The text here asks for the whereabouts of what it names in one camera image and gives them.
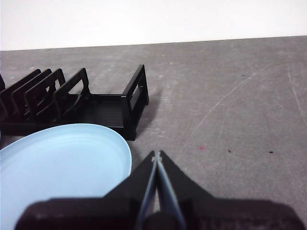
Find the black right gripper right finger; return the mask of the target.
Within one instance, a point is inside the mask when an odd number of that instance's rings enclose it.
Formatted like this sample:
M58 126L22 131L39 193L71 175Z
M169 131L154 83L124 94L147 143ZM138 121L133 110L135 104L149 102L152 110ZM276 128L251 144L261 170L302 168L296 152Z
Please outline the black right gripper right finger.
M261 199L219 198L190 179L167 156L157 153L162 190L181 227L188 230L303 230L293 208Z

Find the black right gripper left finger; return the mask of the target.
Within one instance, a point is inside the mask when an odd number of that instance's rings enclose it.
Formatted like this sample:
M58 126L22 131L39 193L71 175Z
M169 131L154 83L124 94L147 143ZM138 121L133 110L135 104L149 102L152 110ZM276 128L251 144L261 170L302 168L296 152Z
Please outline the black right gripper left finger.
M105 196L53 198L29 205L17 230L133 229L146 216L154 196L155 152Z

